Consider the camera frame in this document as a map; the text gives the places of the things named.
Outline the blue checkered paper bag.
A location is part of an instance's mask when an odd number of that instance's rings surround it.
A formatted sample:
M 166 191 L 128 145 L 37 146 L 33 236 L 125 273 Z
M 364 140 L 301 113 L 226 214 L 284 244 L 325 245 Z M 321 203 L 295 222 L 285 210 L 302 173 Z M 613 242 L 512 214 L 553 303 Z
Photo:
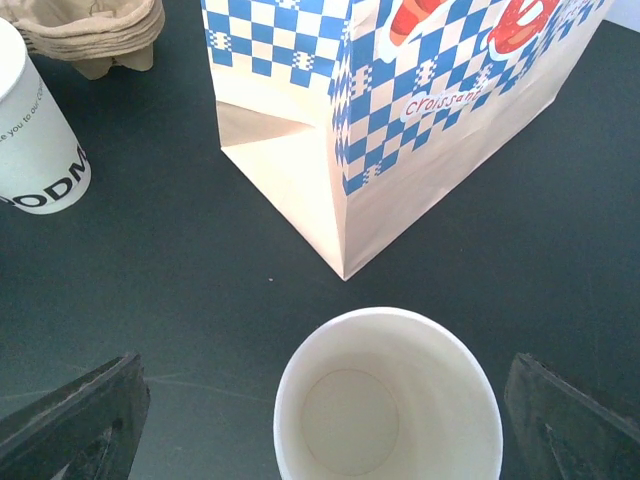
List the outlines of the blue checkered paper bag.
M 222 152 L 351 278 L 556 98 L 607 1 L 206 1 Z

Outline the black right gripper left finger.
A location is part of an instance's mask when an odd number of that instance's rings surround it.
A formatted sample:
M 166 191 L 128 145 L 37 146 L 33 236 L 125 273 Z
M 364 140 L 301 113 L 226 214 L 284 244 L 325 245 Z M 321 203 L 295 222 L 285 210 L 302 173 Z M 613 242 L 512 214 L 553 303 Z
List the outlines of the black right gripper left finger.
M 141 355 L 116 357 L 1 419 L 3 479 L 127 479 L 150 406 Z

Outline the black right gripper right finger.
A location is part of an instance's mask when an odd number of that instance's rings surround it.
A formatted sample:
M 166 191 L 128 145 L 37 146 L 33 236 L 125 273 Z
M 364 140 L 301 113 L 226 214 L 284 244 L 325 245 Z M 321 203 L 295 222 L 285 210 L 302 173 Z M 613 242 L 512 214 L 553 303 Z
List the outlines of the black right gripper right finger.
M 504 400 L 531 479 L 637 479 L 639 406 L 515 355 Z

